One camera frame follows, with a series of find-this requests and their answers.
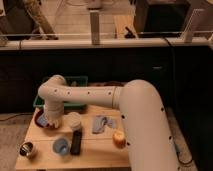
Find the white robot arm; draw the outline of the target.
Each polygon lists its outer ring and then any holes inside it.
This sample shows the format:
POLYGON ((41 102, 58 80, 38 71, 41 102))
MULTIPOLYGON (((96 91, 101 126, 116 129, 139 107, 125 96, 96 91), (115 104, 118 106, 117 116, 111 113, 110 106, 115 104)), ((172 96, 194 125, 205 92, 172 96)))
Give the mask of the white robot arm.
POLYGON ((145 80, 123 86, 71 87, 54 75, 38 88, 48 122, 60 125, 66 102, 120 112, 132 171, 180 171, 174 140, 157 89, 145 80))

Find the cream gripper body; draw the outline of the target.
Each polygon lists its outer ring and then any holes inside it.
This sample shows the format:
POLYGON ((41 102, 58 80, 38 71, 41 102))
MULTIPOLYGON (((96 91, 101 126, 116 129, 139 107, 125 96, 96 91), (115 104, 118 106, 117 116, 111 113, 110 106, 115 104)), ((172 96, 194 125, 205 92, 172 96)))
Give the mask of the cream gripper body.
POLYGON ((45 114, 45 118, 46 118, 48 124, 53 128, 59 128, 62 124, 61 116, 45 114))

